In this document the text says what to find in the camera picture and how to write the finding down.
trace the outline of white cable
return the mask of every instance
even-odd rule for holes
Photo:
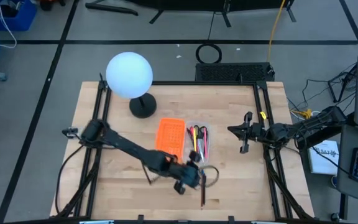
[[[0,44],[0,47],[6,47],[6,48],[9,48],[9,49],[13,49],[13,48],[16,47],[17,41],[16,41],[15,37],[13,36],[11,30],[10,30],[10,29],[8,28],[8,26],[6,25],[4,16],[2,15],[1,5],[0,5],[0,15],[1,15],[0,20],[1,20],[2,24],[4,25],[5,29],[9,32],[9,34],[12,36],[12,38],[13,38],[13,40],[14,40],[14,42],[15,42],[15,44],[14,44],[13,46],[7,46],[7,45]]]
[[[312,112],[311,112],[311,116],[314,116],[313,114],[315,114],[315,113],[316,113],[316,115],[317,115],[317,114],[320,114],[320,111],[312,111]]]
[[[294,113],[294,112],[292,112],[292,111],[290,111],[290,112],[291,112],[291,114],[292,114],[294,117],[298,118],[299,120],[302,120],[302,121],[305,120],[304,118],[299,117],[296,113]]]

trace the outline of orange container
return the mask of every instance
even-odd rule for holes
[[[185,120],[162,118],[157,131],[155,148],[176,155],[178,162],[182,162],[185,126]]]

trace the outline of wooden table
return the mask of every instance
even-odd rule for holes
[[[97,82],[82,84],[73,126],[85,127],[91,119],[97,87]],[[275,122],[291,123],[283,83],[268,83],[268,92]],[[228,126],[241,124],[246,112],[256,114],[252,87],[156,85],[149,93],[157,100],[157,110],[147,119],[133,117],[129,100],[113,93],[108,115],[111,128],[146,149],[153,149],[161,118],[207,122],[211,125],[209,163],[219,169],[220,179],[207,189],[206,205],[204,210],[200,210],[200,191],[187,188],[184,195],[178,195],[173,189],[173,179],[160,179],[150,186],[138,160],[119,150],[104,150],[92,219],[135,220],[143,214],[146,220],[227,220],[230,215],[234,215],[236,220],[274,220],[262,145],[250,141],[249,152],[240,154],[241,142],[227,130]],[[69,140],[65,158],[78,146],[78,140]],[[85,150],[82,150],[69,160],[62,173],[60,209],[78,188],[84,154]],[[289,191],[313,216],[299,155],[288,149],[282,149],[281,155]],[[277,195],[281,216],[284,217],[279,190]],[[87,199],[88,193],[85,193],[81,214],[85,214]]]

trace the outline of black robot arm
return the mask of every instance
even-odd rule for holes
[[[176,156],[163,151],[147,150],[120,136],[116,131],[110,129],[105,121],[91,120],[81,135],[80,144],[87,147],[113,146],[140,160],[143,166],[159,176],[174,178],[182,185],[185,184],[191,188],[200,184],[199,168],[195,164],[200,161],[197,153],[190,154],[191,160],[186,164],[179,164]],[[176,185],[175,190],[179,193],[183,191],[183,189],[177,189]]]
[[[295,124],[273,124],[268,130],[265,130],[263,124],[260,123],[250,125],[251,119],[252,113],[248,112],[241,125],[227,127],[240,141],[243,141],[240,153],[246,153],[248,151],[248,140],[261,142],[272,148],[280,149],[287,145],[291,139],[295,139],[296,141],[301,139],[302,142],[307,142],[308,131],[321,131],[327,127],[340,127],[347,122],[346,116],[337,106],[327,107],[322,110],[320,114]],[[310,143],[311,144],[302,144],[302,147],[311,147],[319,142],[313,141]]]

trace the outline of black lamp stand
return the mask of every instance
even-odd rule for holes
[[[150,93],[131,99],[129,102],[129,109],[137,118],[148,118],[152,116],[157,109],[157,102]]]

